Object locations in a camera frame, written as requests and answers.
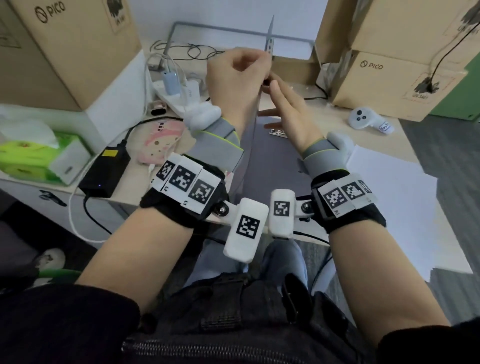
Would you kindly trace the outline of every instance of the desk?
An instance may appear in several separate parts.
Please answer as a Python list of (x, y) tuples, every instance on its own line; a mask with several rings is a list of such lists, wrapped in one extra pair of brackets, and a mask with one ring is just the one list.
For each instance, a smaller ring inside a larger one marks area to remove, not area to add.
[[(152, 42), (145, 42), (144, 45), (149, 46), (151, 43)], [(204, 61), (179, 61), (179, 64), (186, 71), (193, 71), (200, 75), (204, 75), (206, 72), (206, 62)], [(297, 91), (303, 97), (314, 97), (321, 95), (319, 90), (314, 86), (306, 87), (303, 85), (293, 85), (293, 87), (295, 91)], [(409, 162), (419, 163), (398, 119), (388, 118), (389, 122), (395, 127), (395, 132), (389, 136), (386, 136), (379, 134), (373, 128), (354, 130), (349, 127), (346, 122), (350, 112), (348, 109), (333, 107), (324, 100), (311, 100), (307, 102), (312, 109), (315, 123), (325, 135), (330, 131), (345, 133), (348, 134), (356, 144), (362, 147), (385, 153)], [(265, 94), (262, 95), (260, 109), (270, 109), (273, 107), (274, 106), (270, 100), (270, 97)], [(149, 125), (141, 125), (132, 132), (127, 145), (127, 149), (132, 157), (132, 160), (130, 161), (113, 196), (108, 199), (110, 202), (138, 206), (141, 197), (146, 192), (149, 185), (147, 167), (137, 163), (136, 155), (142, 147), (147, 135), (149, 134), (149, 130)], [(193, 146), (194, 142), (195, 140), (188, 133), (186, 133), (179, 141), (176, 152), (187, 152)], [(15, 181), (13, 178), (5, 175), (2, 172), (0, 172), (0, 180), (1, 179)], [(34, 186), (54, 189), (67, 193), (71, 193), (73, 191), (72, 186), (54, 186), (26, 181), (16, 182), (32, 184)], [(455, 234), (453, 233), (452, 228), (438, 202), (436, 206), (435, 222), (438, 229), (437, 242), (439, 245), (438, 253), (435, 257), (435, 266), (456, 272), (472, 273), (465, 255), (458, 244)], [(307, 237), (299, 238), (303, 241), (318, 243), (318, 241), (309, 239)]]

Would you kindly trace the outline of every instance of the pink cartoon mouse pad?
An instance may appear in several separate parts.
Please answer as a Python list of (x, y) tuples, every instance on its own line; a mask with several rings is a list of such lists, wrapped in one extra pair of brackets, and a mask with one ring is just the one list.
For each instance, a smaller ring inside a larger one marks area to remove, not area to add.
[(175, 150), (184, 130), (185, 124), (182, 121), (163, 119), (152, 122), (152, 130), (138, 153), (138, 161), (161, 166)]

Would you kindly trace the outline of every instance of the hand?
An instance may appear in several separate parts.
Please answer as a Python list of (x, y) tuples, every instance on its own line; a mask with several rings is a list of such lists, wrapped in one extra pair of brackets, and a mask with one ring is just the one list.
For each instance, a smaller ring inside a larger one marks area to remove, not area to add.
[(270, 73), (270, 86), (262, 90), (272, 98), (276, 109), (263, 110), (259, 116), (280, 116), (282, 127), (288, 138), (302, 154), (309, 146), (324, 137), (312, 121), (305, 100), (274, 73)]
[(255, 116), (256, 101), (272, 60), (258, 49), (234, 48), (207, 64), (206, 83), (212, 104), (241, 136)]

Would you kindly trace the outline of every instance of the forearm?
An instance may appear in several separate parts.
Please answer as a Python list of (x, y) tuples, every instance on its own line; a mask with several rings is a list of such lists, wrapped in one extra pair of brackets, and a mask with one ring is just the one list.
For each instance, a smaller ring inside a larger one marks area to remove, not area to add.
[(330, 234), (333, 259), (359, 329), (375, 345), (403, 328), (450, 325), (427, 284), (390, 233), (374, 221)]
[(192, 232), (154, 208), (140, 208), (103, 244), (77, 284), (131, 298), (144, 312), (161, 290)]

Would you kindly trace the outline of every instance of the power adapter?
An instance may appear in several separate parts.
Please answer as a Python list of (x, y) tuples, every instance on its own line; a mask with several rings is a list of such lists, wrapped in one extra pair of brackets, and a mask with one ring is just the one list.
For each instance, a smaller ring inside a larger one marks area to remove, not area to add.
[(122, 141), (115, 147), (108, 146), (97, 157), (78, 185), (85, 195), (103, 198), (113, 195), (130, 162), (126, 144)]

